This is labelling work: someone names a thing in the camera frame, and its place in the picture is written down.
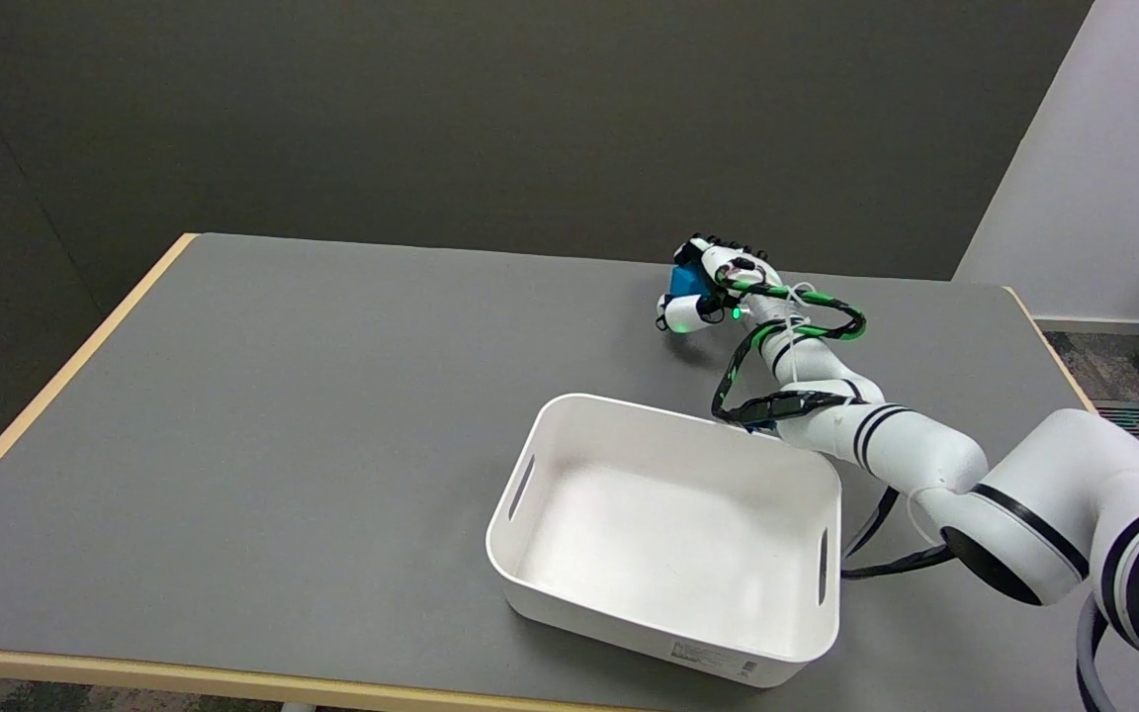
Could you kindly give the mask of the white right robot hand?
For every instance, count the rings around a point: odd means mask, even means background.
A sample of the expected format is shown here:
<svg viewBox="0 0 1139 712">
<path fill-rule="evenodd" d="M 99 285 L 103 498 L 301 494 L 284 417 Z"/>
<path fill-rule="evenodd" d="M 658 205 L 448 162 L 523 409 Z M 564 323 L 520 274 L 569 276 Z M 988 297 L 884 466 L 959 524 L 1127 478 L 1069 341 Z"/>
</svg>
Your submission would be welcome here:
<svg viewBox="0 0 1139 712">
<path fill-rule="evenodd" d="M 764 252 L 716 235 L 693 234 L 673 253 L 667 292 L 656 306 L 656 329 L 687 334 L 727 318 L 740 319 L 743 298 L 754 285 L 779 285 Z"/>
</svg>

